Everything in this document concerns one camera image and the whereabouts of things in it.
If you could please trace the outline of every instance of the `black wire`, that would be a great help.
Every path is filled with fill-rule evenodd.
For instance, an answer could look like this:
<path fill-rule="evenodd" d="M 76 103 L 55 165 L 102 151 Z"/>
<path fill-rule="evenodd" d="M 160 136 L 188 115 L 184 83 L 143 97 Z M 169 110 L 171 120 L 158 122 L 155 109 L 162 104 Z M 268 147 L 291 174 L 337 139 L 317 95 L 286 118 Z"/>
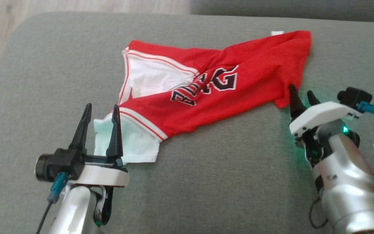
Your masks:
<path fill-rule="evenodd" d="M 308 213 L 308 219 L 310 220 L 310 224 L 311 224 L 311 226 L 313 226 L 313 228 L 315 228 L 315 229 L 320 229 L 320 228 L 324 227 L 324 226 L 327 224 L 327 222 L 328 222 L 328 219 L 325 219 L 324 223 L 322 223 L 322 224 L 319 225 L 319 226 L 316 226 L 316 225 L 314 224 L 313 220 L 311 219 L 311 214 L 313 213 L 313 208 L 314 208 L 315 204 L 318 203 L 319 201 L 321 201 L 321 199 L 320 199 L 320 198 L 317 198 L 317 200 L 315 200 L 315 201 L 313 202 L 313 204 L 312 204 L 311 207 L 310 207 L 310 212 Z"/>
<path fill-rule="evenodd" d="M 41 228 L 43 227 L 44 220 L 46 219 L 47 214 L 49 213 L 50 207 L 52 207 L 53 201 L 49 201 L 49 204 L 47 205 L 46 211 L 43 214 L 43 218 L 41 218 L 40 225 L 38 226 L 36 234 L 39 234 L 41 231 Z"/>

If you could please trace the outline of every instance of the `gray couch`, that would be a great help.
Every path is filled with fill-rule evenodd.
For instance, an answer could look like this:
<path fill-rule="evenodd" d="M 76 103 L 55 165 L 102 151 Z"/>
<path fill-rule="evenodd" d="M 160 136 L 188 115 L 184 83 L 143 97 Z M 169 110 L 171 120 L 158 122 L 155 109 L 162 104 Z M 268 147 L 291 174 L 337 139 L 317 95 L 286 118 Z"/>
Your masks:
<path fill-rule="evenodd" d="M 374 0 L 191 0 L 190 12 L 374 22 Z"/>
<path fill-rule="evenodd" d="M 374 23 L 226 16 L 48 13 L 14 32 L 0 61 L 0 233 L 33 233 L 50 184 L 34 177 L 42 153 L 65 148 L 86 103 L 103 118 L 118 99 L 131 40 L 222 49 L 270 31 L 309 30 L 301 92 L 336 101 L 347 86 L 374 95 Z M 106 233 L 329 233 L 308 221 L 318 197 L 288 108 L 268 103 L 167 139 L 156 163 L 128 165 Z M 349 125 L 374 169 L 374 117 Z M 90 125 L 86 144 L 93 152 Z M 49 212 L 47 231 L 59 203 Z M 313 220 L 322 222 L 320 207 Z"/>

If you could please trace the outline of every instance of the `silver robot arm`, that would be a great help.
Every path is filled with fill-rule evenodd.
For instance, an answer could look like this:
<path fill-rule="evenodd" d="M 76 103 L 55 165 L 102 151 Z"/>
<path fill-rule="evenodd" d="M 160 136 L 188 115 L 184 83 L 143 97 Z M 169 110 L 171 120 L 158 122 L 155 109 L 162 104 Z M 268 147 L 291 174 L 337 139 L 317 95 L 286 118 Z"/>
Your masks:
<path fill-rule="evenodd" d="M 53 203 L 59 199 L 63 188 L 64 200 L 52 222 L 49 233 L 101 234 L 112 212 L 114 188 L 129 184 L 128 171 L 123 168 L 122 137 L 119 107 L 113 108 L 113 129 L 106 156 L 88 155 L 85 142 L 92 105 L 83 112 L 72 143 L 68 149 L 57 149 L 54 154 L 41 155 L 35 165 L 35 175 L 40 181 L 53 182 L 47 198 L 49 205 L 37 233 Z"/>
<path fill-rule="evenodd" d="M 343 95 L 350 92 L 354 97 L 361 93 L 366 102 L 371 100 L 371 95 L 353 88 Z M 361 116 L 351 106 L 359 100 L 352 98 L 350 105 L 320 104 L 312 92 L 307 95 L 313 105 L 308 109 L 302 105 L 296 88 L 290 87 L 293 121 L 289 128 L 306 150 L 328 222 L 336 234 L 374 233 L 374 172 L 358 150 L 359 136 L 341 120 Z"/>

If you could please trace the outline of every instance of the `white stripe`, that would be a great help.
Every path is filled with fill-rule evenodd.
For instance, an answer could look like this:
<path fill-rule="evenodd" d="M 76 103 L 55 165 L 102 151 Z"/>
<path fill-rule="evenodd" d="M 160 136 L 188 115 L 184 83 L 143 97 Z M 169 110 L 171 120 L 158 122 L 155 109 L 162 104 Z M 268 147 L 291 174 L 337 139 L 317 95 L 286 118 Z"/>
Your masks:
<path fill-rule="evenodd" d="M 124 66 L 125 66 L 125 76 L 124 76 L 122 88 L 120 89 L 120 93 L 119 93 L 120 102 L 118 103 L 118 105 L 127 101 L 129 99 L 130 94 L 131 94 L 131 86 L 129 85 L 129 75 L 128 75 L 129 61 L 127 61 L 127 59 L 126 59 L 127 53 L 128 53 L 128 51 L 126 51 L 126 50 L 122 51 L 122 57 L 123 57 L 123 62 L 124 62 Z"/>
<path fill-rule="evenodd" d="M 146 54 L 146 53 L 142 53 L 142 52 L 140 52 L 138 50 L 134 50 L 134 49 L 130 49 L 129 53 L 133 53 L 135 55 L 143 56 L 143 57 L 146 57 L 148 59 L 161 59 L 161 60 L 164 60 L 164 61 L 168 62 L 169 64 L 177 66 L 177 67 L 179 67 L 179 68 L 181 68 L 183 70 L 189 71 L 189 72 L 191 72 L 191 73 L 193 73 L 195 75 L 198 75 L 198 73 L 199 73 L 199 71 L 197 69 L 191 68 L 191 67 L 187 67 L 187 66 L 185 66 L 185 65 L 183 65 L 183 64 L 181 64 L 181 63 L 179 63 L 179 62 L 177 62 L 177 61 L 175 61 L 175 60 L 173 60 L 171 58 L 168 58 L 166 56 Z"/>
<path fill-rule="evenodd" d="M 121 118 L 125 118 L 125 119 L 128 119 L 129 121 L 133 122 L 135 125 L 137 125 L 140 128 L 144 129 L 147 132 L 147 134 L 153 136 L 159 142 L 162 142 L 162 139 L 155 132 L 153 132 L 150 129 L 148 129 L 147 127 L 145 127 L 142 123 L 140 123 L 138 120 L 134 119 L 132 116 L 129 116 L 128 114 L 123 113 L 123 112 L 120 113 L 120 116 L 121 116 Z"/>
<path fill-rule="evenodd" d="M 141 123 L 145 124 L 145 125 L 148 126 L 150 129 L 152 129 L 154 132 L 156 132 L 156 133 L 151 132 L 150 129 L 148 129 L 148 128 L 146 128 L 144 125 L 140 124 L 140 126 L 141 126 L 142 128 L 144 128 L 145 130 L 147 130 L 148 132 L 150 132 L 152 135 L 159 135 L 162 139 L 167 139 L 167 138 L 168 138 L 168 136 L 167 136 L 164 132 L 162 132 L 161 129 L 159 129 L 159 128 L 158 128 L 155 124 L 153 124 L 151 121 L 149 121 L 149 120 L 147 120 L 146 118 L 144 118 L 144 116 L 138 114 L 136 111 L 133 111 L 133 110 L 128 109 L 128 108 L 119 108 L 119 110 L 120 110 L 120 114 L 121 114 L 121 115 L 124 115 L 125 117 L 127 117 L 127 118 L 129 118 L 129 119 L 131 119 L 131 120 L 133 120 L 133 121 L 135 121 L 135 122 L 138 122 L 138 120 L 139 120 Z M 128 114 L 134 116 L 134 117 L 137 118 L 138 120 L 135 120 L 134 118 L 132 118 L 131 116 L 129 116 L 129 115 L 123 113 L 123 112 L 126 112 L 126 113 L 128 113 Z"/>

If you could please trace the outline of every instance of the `clothing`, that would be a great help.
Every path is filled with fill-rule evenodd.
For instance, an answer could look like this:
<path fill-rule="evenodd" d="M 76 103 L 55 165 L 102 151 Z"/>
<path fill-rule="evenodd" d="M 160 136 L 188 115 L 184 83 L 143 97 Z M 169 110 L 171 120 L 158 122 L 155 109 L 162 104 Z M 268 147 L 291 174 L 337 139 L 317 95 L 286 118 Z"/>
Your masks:
<path fill-rule="evenodd" d="M 198 126 L 273 101 L 299 87 L 311 35 L 295 31 L 217 49 L 181 49 L 132 41 L 119 107 L 124 163 L 155 162 L 159 143 Z M 95 120 L 95 154 L 105 155 L 110 115 Z"/>

